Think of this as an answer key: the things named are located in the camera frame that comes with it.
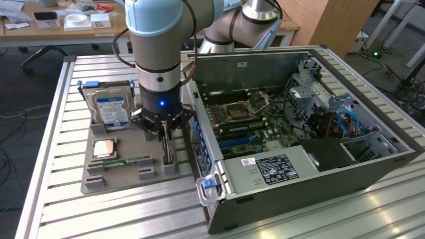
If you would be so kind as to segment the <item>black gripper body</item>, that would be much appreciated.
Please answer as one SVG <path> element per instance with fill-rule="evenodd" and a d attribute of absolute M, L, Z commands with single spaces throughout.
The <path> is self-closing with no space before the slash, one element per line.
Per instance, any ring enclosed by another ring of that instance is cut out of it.
<path fill-rule="evenodd" d="M 178 86 L 165 92 L 153 92 L 139 86 L 142 101 L 141 122 L 154 124 L 154 121 L 166 121 L 167 124 L 179 124 L 182 121 L 181 112 L 181 89 Z"/>

